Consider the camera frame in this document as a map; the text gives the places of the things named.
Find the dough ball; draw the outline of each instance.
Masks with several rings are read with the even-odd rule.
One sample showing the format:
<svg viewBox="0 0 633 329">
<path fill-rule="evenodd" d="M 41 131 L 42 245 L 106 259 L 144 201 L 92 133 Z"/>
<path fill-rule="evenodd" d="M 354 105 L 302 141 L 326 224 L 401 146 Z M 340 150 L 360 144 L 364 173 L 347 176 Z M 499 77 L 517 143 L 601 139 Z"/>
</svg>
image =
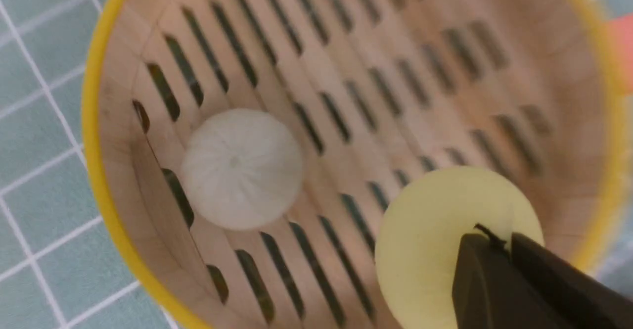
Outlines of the dough ball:
<svg viewBox="0 0 633 329">
<path fill-rule="evenodd" d="M 230 230 L 280 218 L 302 187 L 301 149 L 268 113 L 232 109 L 205 121 L 190 138 L 182 185 L 197 214 Z"/>
</svg>

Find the red object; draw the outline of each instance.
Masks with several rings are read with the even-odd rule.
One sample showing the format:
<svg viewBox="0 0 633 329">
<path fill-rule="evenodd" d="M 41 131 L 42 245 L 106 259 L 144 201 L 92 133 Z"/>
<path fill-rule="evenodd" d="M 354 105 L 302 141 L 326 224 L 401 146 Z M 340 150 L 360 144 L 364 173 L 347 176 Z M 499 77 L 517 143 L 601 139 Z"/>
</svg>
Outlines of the red object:
<svg viewBox="0 0 633 329">
<path fill-rule="evenodd" d="M 613 46 L 624 65 L 624 74 L 629 85 L 627 92 L 633 94 L 633 15 L 613 20 L 609 27 Z"/>
</svg>

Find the yellow dough ball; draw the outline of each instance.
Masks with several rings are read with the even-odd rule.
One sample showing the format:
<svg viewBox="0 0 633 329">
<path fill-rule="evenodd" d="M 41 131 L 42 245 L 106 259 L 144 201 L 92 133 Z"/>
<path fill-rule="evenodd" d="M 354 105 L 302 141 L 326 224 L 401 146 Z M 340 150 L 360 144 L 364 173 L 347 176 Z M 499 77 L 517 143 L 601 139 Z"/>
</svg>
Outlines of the yellow dough ball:
<svg viewBox="0 0 633 329">
<path fill-rule="evenodd" d="M 389 205 L 375 261 L 380 290 L 404 329 L 457 329 L 452 282 L 459 242 L 477 223 L 507 241 L 519 232 L 544 243 L 529 200 L 487 169 L 431 172 Z"/>
</svg>

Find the yellow steamer rim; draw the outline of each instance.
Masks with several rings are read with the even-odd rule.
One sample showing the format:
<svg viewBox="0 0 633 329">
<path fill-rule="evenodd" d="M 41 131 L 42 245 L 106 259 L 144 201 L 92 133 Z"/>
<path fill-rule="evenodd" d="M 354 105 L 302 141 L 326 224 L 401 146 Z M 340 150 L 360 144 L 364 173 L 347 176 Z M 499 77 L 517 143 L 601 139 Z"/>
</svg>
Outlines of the yellow steamer rim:
<svg viewBox="0 0 633 329">
<path fill-rule="evenodd" d="M 89 49 L 84 92 L 82 100 L 82 127 L 88 174 L 97 205 L 101 211 L 115 245 L 133 274 L 140 280 L 151 296 L 183 326 L 189 329 L 210 329 L 188 307 L 184 306 L 152 273 L 133 246 L 124 230 L 122 219 L 117 214 L 111 189 L 106 180 L 106 171 L 101 157 L 99 137 L 99 87 L 106 47 L 125 0 L 108 0 L 97 23 Z M 595 59 L 603 77 L 604 116 L 606 117 L 606 152 L 601 177 L 598 210 L 595 211 L 584 243 L 572 257 L 572 263 L 583 271 L 594 269 L 600 256 L 608 249 L 619 228 L 625 200 L 625 177 L 627 170 L 626 119 L 622 99 L 626 85 L 614 51 L 609 44 L 606 27 L 601 15 L 589 0 L 569 0 L 579 19 L 585 25 Z"/>
</svg>

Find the steamer basket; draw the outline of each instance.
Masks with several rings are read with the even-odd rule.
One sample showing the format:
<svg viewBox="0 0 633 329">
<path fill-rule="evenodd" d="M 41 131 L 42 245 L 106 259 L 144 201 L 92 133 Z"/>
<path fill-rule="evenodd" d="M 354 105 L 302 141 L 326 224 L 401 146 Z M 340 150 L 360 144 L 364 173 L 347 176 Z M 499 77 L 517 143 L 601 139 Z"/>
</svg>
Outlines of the steamer basket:
<svg viewBox="0 0 633 329">
<path fill-rule="evenodd" d="M 372 258 L 384 209 L 471 164 L 513 180 L 547 246 L 588 271 L 626 160 L 622 84 L 586 1 L 109 0 L 83 105 L 106 226 L 190 329 L 394 329 Z M 282 121 L 305 159 L 296 204 L 255 232 L 196 216 L 178 181 L 192 130 L 238 107 Z"/>
</svg>

